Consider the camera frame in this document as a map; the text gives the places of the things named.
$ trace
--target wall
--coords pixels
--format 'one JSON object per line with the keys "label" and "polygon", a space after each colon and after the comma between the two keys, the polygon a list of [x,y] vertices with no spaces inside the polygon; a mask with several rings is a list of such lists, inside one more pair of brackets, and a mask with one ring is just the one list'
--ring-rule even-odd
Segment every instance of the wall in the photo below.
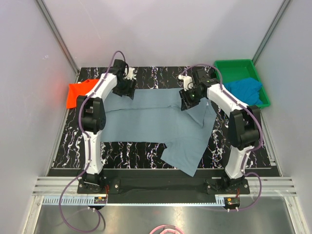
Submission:
{"label": "wall", "polygon": [[312,231],[311,21],[312,1],[292,1],[256,67],[272,102],[264,118]]}
{"label": "wall", "polygon": [[44,0],[80,67],[252,58],[282,0]]}
{"label": "wall", "polygon": [[0,3],[0,233],[21,232],[75,74],[34,0]]}

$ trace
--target orange cloth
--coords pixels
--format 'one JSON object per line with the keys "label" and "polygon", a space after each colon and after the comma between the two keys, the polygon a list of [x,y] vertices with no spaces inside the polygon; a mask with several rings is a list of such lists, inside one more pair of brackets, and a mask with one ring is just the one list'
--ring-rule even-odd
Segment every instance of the orange cloth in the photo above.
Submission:
{"label": "orange cloth", "polygon": [[80,84],[69,84],[69,91],[67,96],[66,108],[76,108],[77,97],[79,95],[86,95],[97,84],[98,79],[88,79]]}

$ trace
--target green plastic tray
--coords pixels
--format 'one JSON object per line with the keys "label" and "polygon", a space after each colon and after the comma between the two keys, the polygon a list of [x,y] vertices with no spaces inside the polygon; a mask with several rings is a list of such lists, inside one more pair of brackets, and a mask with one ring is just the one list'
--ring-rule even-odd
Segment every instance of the green plastic tray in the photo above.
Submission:
{"label": "green plastic tray", "polygon": [[[218,60],[214,62],[214,65],[217,69],[220,70],[223,77],[223,83],[228,83],[249,77],[252,77],[255,80],[261,82],[260,77],[254,67],[254,63],[250,59]],[[263,102],[263,104],[257,105],[259,108],[262,109],[271,104],[263,86],[260,89],[259,97],[260,100]]]}

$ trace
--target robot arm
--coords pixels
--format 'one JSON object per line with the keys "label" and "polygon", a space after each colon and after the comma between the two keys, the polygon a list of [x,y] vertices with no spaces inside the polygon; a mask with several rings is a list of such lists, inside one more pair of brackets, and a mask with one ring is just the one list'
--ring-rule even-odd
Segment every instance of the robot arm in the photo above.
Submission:
{"label": "robot arm", "polygon": [[[116,59],[106,78],[104,79],[105,74],[102,74],[95,87],[89,93],[77,98],[77,110],[79,110],[83,101],[93,94],[84,105],[81,115],[82,127],[89,135],[91,144],[90,166],[82,178],[84,183],[102,187],[101,173],[103,164],[101,162],[100,136],[106,124],[103,103],[111,91],[119,96],[125,95],[133,99],[137,83],[136,79],[133,78],[134,68],[126,68],[127,64],[124,61]],[[82,135],[85,148],[85,165],[87,165],[89,161],[88,136],[85,133]]]}
{"label": "robot arm", "polygon": [[220,88],[219,81],[211,78],[204,69],[197,70],[193,77],[179,76],[184,82],[184,89],[180,90],[182,100],[181,110],[192,108],[199,104],[200,99],[207,98],[212,101],[216,110],[219,106],[229,117],[228,140],[230,141],[230,159],[225,167],[225,175],[222,178],[222,187],[235,189],[244,179],[247,159],[252,149],[260,138],[260,134],[253,119],[240,106],[246,107],[260,123],[260,109],[257,106],[248,106],[239,101],[232,94],[225,94],[225,87]]}

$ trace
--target blue cloth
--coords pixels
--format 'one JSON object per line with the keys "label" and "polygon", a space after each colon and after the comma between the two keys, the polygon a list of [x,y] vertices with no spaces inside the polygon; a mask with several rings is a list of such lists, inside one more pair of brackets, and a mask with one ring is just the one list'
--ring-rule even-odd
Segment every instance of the blue cloth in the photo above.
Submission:
{"label": "blue cloth", "polygon": [[134,100],[110,93],[104,101],[106,125],[101,141],[165,143],[161,159],[194,176],[216,114],[206,99],[181,111],[179,90],[136,90]]}
{"label": "blue cloth", "polygon": [[236,98],[248,105],[263,104],[259,99],[261,82],[254,78],[246,78],[224,84],[225,88]]}

